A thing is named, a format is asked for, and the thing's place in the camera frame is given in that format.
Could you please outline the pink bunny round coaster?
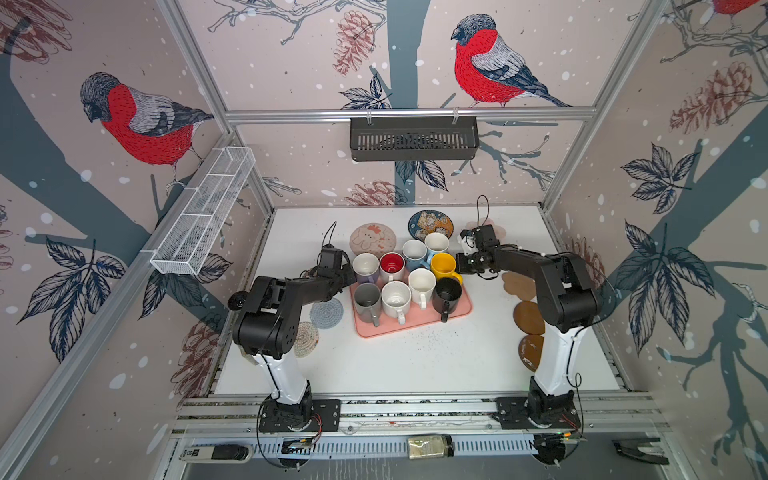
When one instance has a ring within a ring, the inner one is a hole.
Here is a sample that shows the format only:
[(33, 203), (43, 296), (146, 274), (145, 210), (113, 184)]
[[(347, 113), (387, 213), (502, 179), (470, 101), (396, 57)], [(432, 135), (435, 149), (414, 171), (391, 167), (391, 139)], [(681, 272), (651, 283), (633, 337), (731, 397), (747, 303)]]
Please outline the pink bunny round coaster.
[(380, 258), (396, 250), (397, 236), (384, 224), (366, 223), (352, 232), (349, 243), (355, 255), (370, 253)]

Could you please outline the grey woven round coaster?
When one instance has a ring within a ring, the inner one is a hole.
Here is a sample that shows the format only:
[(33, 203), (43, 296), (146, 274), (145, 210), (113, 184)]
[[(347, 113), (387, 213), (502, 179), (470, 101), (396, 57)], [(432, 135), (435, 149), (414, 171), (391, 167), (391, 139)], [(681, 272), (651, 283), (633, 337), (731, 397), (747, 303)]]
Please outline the grey woven round coaster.
[(309, 313), (311, 323), (318, 329), (331, 329), (338, 325), (344, 315), (342, 303), (332, 298), (326, 302), (315, 303)]

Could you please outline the pink flower coaster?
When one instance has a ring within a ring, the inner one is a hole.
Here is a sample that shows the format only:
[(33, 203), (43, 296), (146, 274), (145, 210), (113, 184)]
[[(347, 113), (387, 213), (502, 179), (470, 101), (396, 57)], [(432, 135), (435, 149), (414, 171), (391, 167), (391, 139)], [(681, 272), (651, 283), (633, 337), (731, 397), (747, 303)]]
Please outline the pink flower coaster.
[[(491, 225), (493, 227), (494, 234), (499, 241), (503, 241), (506, 238), (506, 230), (502, 226), (496, 225), (493, 219), (489, 218), (485, 220), (484, 225)], [(460, 232), (460, 244), (462, 246), (471, 247), (471, 242), (467, 239), (467, 237), (469, 236), (470, 231), (478, 226), (479, 224), (477, 221), (470, 221), (465, 225), (465, 227)]]

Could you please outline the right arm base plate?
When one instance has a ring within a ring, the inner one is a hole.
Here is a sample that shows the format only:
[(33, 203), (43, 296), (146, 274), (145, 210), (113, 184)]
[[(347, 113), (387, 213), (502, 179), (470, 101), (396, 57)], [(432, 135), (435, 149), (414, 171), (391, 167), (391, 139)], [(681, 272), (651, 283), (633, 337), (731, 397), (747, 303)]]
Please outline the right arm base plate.
[(553, 399), (498, 397), (492, 414), (504, 430), (558, 429), (577, 430), (582, 426), (572, 396)]

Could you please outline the blue cartoon round coaster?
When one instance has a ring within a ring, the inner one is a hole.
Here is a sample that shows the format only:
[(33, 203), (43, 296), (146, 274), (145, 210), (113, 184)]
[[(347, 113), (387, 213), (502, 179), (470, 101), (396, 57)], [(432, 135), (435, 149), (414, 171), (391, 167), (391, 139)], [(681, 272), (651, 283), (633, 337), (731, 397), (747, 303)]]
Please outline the blue cartoon round coaster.
[(451, 218), (440, 211), (425, 209), (413, 214), (408, 221), (408, 232), (412, 238), (423, 241), (431, 233), (441, 233), (451, 238), (454, 224)]

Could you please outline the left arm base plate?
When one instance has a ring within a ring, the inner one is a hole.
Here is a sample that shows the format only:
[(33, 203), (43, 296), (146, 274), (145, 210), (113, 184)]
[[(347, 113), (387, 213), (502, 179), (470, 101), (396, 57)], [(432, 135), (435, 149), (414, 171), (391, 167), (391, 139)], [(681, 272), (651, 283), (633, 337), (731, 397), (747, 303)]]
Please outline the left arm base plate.
[(336, 432), (339, 428), (341, 402), (312, 400), (299, 404), (283, 404), (266, 400), (258, 414), (258, 432), (305, 433)]

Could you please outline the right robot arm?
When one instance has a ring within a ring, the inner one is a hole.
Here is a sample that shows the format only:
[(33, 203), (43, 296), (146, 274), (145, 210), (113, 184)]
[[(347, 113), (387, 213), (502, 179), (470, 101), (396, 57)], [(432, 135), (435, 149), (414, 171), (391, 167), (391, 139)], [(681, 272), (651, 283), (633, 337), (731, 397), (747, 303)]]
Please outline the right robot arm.
[(480, 233), (465, 233), (456, 255), (464, 275), (513, 272), (534, 281), (536, 300), (547, 327), (541, 362), (531, 378), (527, 416), (536, 425), (548, 425), (574, 411), (576, 383), (573, 361), (582, 334), (601, 312), (585, 261), (564, 252), (541, 254), (502, 244)]

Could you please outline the cork flower coaster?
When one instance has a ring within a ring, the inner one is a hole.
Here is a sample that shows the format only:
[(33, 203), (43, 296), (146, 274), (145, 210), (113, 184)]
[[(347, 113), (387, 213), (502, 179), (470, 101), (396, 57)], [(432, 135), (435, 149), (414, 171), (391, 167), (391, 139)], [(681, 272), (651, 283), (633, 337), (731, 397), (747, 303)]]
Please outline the cork flower coaster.
[(512, 296), (522, 301), (532, 301), (536, 297), (535, 281), (515, 272), (502, 274), (503, 288)]

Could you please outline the pink serving tray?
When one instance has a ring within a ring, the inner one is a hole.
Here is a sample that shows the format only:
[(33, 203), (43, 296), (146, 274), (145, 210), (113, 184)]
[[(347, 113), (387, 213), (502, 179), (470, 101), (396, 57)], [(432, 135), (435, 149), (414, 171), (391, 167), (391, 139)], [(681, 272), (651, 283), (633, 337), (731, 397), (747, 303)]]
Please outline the pink serving tray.
[[(361, 284), (355, 283), (349, 288), (350, 298), (352, 300), (353, 306), (352, 310), (355, 329), (357, 334), (363, 338), (373, 338), (376, 336), (423, 327), (433, 323), (441, 323), (441, 313), (434, 308), (431, 300), (428, 302), (427, 307), (424, 310), (421, 310), (418, 305), (411, 302), (411, 307), (405, 314), (405, 323), (403, 325), (398, 322), (397, 316), (391, 317), (387, 315), (384, 311), (384, 304), (380, 302), (382, 307), (379, 315), (379, 325), (376, 326), (372, 319), (364, 317), (363, 314), (359, 313), (355, 307), (355, 294), (356, 290), (360, 286)], [(456, 308), (449, 314), (448, 321), (452, 321), (456, 318), (462, 318), (472, 313), (473, 304), (471, 298), (465, 287), (462, 287), (462, 290), (462, 296), (459, 299)]]

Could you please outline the brown round wooden coaster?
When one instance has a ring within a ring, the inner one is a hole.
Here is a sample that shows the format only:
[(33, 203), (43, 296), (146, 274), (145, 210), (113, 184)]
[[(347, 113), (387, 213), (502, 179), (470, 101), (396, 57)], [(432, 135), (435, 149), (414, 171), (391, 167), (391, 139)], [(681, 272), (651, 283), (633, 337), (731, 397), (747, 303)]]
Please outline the brown round wooden coaster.
[(536, 302), (518, 303), (513, 310), (513, 320), (525, 334), (543, 335), (545, 333), (545, 321)]

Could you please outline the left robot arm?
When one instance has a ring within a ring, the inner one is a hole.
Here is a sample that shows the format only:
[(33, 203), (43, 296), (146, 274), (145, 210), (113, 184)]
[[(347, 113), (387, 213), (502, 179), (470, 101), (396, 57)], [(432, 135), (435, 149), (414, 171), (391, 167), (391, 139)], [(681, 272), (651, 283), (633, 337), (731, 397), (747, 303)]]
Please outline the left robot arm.
[(330, 301), (355, 281), (347, 253), (326, 244), (302, 276), (259, 276), (248, 291), (230, 296), (227, 306), (236, 314), (233, 341), (265, 369), (277, 403), (294, 407), (311, 400), (309, 381), (293, 352), (303, 307)]

